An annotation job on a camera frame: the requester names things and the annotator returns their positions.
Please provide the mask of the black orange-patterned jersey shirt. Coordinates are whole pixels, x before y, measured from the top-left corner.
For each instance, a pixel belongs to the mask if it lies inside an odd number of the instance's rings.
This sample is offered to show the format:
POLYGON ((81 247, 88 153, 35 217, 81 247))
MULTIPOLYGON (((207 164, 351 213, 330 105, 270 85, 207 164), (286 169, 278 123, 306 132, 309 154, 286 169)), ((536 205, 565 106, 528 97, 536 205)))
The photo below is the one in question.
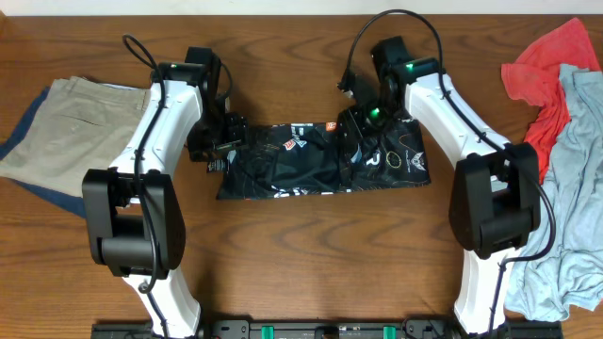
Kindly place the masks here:
POLYGON ((220 173, 219 200, 427 186, 431 183, 419 122, 397 118, 345 154, 334 122, 254 126, 246 149, 207 164, 220 173))

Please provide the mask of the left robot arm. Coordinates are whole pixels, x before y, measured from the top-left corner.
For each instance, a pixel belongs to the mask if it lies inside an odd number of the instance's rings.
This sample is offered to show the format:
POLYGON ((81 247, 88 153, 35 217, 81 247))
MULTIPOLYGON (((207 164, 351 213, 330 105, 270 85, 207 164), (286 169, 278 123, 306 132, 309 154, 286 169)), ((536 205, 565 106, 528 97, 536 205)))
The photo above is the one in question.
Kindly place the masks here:
POLYGON ((147 324, 100 324, 93 338, 200 338, 202 306, 181 270, 186 226, 172 177, 181 152, 213 162, 242 146, 244 119, 217 92, 224 67, 215 58, 160 63, 152 99, 134 135, 107 169, 82 182, 93 261, 138 294, 147 324))

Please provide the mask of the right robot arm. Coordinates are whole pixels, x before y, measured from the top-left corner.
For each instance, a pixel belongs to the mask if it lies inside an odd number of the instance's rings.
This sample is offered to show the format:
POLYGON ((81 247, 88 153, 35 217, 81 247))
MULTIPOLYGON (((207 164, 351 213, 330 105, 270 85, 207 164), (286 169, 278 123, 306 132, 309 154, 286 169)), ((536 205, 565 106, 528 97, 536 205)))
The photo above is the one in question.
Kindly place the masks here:
POLYGON ((485 336, 505 321, 508 269, 540 224, 536 152, 492 130, 466 103, 435 58, 397 56, 375 64, 381 89, 346 69, 339 89, 356 106, 342 115, 347 161, 395 120, 421 124, 454 168, 448 220, 464 250, 453 310, 463 334, 485 336))

